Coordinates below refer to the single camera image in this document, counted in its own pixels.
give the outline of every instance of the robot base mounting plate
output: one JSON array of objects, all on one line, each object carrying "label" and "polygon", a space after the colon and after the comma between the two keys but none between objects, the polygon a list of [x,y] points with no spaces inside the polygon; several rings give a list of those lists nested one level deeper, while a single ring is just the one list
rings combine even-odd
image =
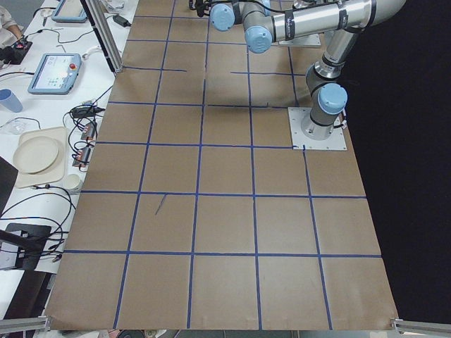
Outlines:
[{"label": "robot base mounting plate", "polygon": [[[332,135],[324,141],[316,141],[307,137],[301,130],[301,121],[304,116],[310,114],[309,107],[289,107],[288,116],[290,118],[291,140],[295,150],[347,150],[343,129],[333,130]],[[337,118],[335,125],[340,124]]]}]

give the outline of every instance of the beige tray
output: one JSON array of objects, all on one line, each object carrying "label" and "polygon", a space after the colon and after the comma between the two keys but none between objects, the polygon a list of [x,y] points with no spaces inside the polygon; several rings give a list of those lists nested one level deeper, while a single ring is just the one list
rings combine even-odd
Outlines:
[{"label": "beige tray", "polygon": [[25,188],[37,184],[56,182],[64,177],[64,174],[66,173],[67,134],[67,129],[65,127],[55,127],[43,130],[35,130],[32,132],[24,132],[20,136],[19,146],[29,139],[40,136],[50,137],[56,140],[58,142],[58,156],[47,169],[39,173],[18,173],[16,180],[17,188]]}]

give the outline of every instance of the power adapter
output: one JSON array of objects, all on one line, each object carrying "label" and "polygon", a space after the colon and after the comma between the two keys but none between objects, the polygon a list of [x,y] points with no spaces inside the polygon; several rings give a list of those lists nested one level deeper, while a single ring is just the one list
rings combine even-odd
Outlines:
[{"label": "power adapter", "polygon": [[101,113],[104,110],[104,108],[94,106],[81,106],[72,108],[70,110],[70,116],[72,116],[72,118],[92,118],[96,114]]},{"label": "power adapter", "polygon": [[130,27],[132,25],[126,18],[120,16],[119,14],[116,14],[113,17],[113,21],[122,27]]}]

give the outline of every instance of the light blue joint cap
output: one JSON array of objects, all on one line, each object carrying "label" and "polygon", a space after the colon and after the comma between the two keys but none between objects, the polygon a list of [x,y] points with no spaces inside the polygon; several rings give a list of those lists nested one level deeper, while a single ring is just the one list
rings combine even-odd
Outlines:
[{"label": "light blue joint cap", "polygon": [[[270,1],[270,0],[263,0],[261,3],[262,3],[263,5],[265,5],[266,7],[271,8],[271,1]],[[266,8],[265,8],[265,15],[266,15],[266,16],[270,16],[270,15],[271,15],[271,12],[268,11]]]},{"label": "light blue joint cap", "polygon": [[226,32],[235,23],[235,14],[226,4],[216,4],[210,11],[210,21],[217,30]]},{"label": "light blue joint cap", "polygon": [[325,113],[337,115],[346,107],[347,92],[339,84],[328,83],[319,91],[318,102]]},{"label": "light blue joint cap", "polygon": [[273,36],[262,26],[252,26],[246,29],[246,43],[249,50],[255,54],[264,53],[271,47]]}]

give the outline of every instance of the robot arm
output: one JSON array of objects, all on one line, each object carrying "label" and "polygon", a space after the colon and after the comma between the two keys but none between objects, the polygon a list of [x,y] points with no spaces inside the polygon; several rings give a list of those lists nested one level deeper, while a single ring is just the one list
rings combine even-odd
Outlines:
[{"label": "robot arm", "polygon": [[210,6],[213,25],[220,31],[242,23],[247,44],[254,53],[263,53],[271,43],[329,30],[360,30],[394,16],[406,0],[342,0],[316,4],[295,1],[293,9],[269,15],[269,0],[197,2],[202,11]]},{"label": "robot arm", "polygon": [[292,9],[269,15],[269,0],[196,0],[197,14],[210,9],[210,21],[220,31],[242,24],[250,51],[260,54],[273,42],[336,30],[323,57],[307,71],[313,108],[302,123],[311,139],[325,140],[347,103],[346,91],[336,84],[347,55],[359,34],[394,16],[406,0],[295,0]]}]

